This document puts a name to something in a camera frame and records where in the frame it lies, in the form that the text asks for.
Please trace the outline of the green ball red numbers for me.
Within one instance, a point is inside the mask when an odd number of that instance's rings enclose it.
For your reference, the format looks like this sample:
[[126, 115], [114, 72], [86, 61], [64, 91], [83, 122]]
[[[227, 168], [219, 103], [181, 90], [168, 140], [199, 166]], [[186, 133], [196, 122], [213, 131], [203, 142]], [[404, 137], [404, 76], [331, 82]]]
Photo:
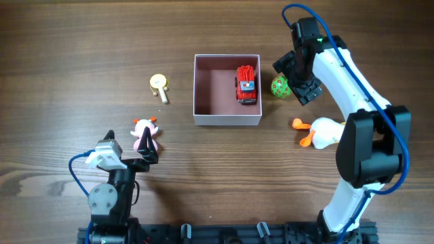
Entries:
[[288, 79], [285, 76], [275, 77], [271, 82], [271, 92], [278, 98], [286, 98], [292, 90], [288, 86]]

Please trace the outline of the red toy fire truck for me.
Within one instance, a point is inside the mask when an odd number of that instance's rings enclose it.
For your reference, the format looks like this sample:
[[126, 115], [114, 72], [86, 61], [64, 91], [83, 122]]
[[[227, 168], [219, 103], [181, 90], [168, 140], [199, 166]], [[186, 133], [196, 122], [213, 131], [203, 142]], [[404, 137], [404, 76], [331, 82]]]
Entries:
[[257, 102], [257, 85], [252, 66], [245, 65], [237, 68], [235, 87], [238, 103], [248, 105]]

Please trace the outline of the white duck plush toy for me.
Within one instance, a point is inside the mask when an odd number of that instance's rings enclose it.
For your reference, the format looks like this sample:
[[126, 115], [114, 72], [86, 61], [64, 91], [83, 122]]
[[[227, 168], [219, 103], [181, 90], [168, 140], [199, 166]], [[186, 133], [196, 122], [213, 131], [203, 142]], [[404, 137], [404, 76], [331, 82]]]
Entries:
[[324, 149], [340, 142], [346, 123], [337, 123], [332, 119], [321, 117], [312, 124], [303, 123], [299, 118], [292, 121], [294, 129], [308, 129], [307, 137], [300, 141], [302, 147], [313, 145], [316, 149]]

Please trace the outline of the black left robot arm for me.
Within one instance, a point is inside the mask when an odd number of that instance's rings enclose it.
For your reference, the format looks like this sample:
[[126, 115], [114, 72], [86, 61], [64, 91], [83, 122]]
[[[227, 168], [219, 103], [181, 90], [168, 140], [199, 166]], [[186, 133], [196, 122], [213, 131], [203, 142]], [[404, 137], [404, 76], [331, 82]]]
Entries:
[[108, 172], [108, 181], [89, 191], [88, 205], [91, 222], [86, 231], [85, 243], [150, 243], [151, 238], [141, 227], [138, 218], [131, 217], [135, 190], [140, 186], [135, 180], [138, 172], [148, 172], [150, 165], [157, 164], [159, 156], [153, 143], [151, 131], [144, 128], [137, 152], [140, 158], [122, 159], [122, 149], [109, 131], [99, 141], [86, 163]]

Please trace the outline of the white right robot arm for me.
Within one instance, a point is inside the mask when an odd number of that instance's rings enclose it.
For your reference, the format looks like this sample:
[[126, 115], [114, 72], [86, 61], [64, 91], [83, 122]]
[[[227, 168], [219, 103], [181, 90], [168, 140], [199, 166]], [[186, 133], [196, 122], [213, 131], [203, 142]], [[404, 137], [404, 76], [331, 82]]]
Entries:
[[410, 168], [411, 114], [380, 96], [355, 66], [338, 35], [320, 33], [319, 18], [290, 24], [294, 49], [273, 65], [288, 80], [302, 105], [327, 87], [344, 119], [336, 150], [340, 181], [330, 203], [317, 217], [324, 243], [355, 236], [363, 211], [375, 195], [388, 195], [404, 182]]

